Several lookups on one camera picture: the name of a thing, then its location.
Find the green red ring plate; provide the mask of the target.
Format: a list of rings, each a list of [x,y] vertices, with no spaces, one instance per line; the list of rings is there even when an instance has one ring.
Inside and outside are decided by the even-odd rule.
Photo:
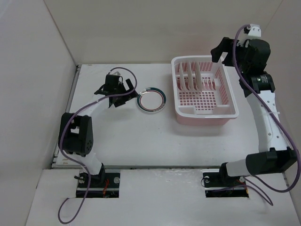
[[[158,88],[145,88],[139,92],[136,104],[142,112],[155,114],[165,107],[166,95]]]

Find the green quatrefoil plate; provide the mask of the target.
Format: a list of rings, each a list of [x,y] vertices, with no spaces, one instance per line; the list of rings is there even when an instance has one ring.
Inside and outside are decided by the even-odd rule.
[[[198,91],[202,91],[202,77],[201,77],[201,70],[199,62],[195,62],[195,77],[197,82]]]

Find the orange sunburst plate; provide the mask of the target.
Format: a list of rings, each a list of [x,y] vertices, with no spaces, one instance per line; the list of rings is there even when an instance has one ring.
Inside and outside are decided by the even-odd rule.
[[[194,92],[194,82],[193,82],[193,76],[192,76],[192,70],[191,70],[191,63],[187,63],[187,76],[188,76],[188,85],[189,85],[189,90],[191,92]]]
[[[187,91],[182,63],[179,64],[180,83],[183,91]]]

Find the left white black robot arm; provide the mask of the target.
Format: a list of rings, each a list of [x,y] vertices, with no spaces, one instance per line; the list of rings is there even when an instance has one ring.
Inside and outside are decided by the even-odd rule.
[[[80,165],[85,174],[79,178],[93,186],[105,182],[103,163],[93,151],[93,120],[111,106],[119,107],[138,96],[135,84],[130,79],[123,80],[119,72],[109,73],[105,83],[97,89],[90,101],[74,113],[64,113],[61,117],[58,146],[62,155]]]

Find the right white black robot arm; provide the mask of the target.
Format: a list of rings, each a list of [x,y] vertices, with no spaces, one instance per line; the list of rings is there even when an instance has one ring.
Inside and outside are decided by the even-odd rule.
[[[243,89],[255,120],[259,151],[244,159],[223,163],[217,173],[207,173],[212,182],[227,186],[242,176],[283,173],[296,161],[295,149],[289,145],[278,120],[275,105],[275,85],[272,76],[265,71],[270,56],[269,44],[260,39],[247,39],[242,45],[224,37],[211,50],[212,61],[217,62],[223,52],[225,66],[238,65],[241,73],[239,84]]]

